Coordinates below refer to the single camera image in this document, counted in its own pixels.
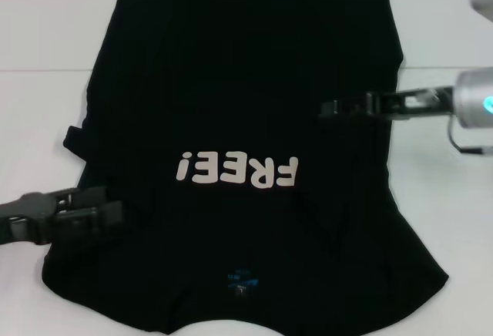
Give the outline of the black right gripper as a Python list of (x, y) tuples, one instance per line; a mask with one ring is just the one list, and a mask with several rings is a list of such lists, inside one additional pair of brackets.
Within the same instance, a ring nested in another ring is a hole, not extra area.
[(435, 86), (393, 93), (364, 92), (323, 103), (319, 119), (336, 116), (378, 116), (385, 119), (449, 116), (454, 114), (453, 86)]

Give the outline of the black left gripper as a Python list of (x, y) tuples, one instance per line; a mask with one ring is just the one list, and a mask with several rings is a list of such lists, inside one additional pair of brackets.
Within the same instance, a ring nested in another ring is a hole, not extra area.
[(107, 202), (106, 188), (69, 188), (52, 193), (27, 193), (1, 204), (1, 245), (51, 242), (52, 217), (56, 208), (55, 228), (65, 235), (97, 234), (123, 223), (121, 201)]

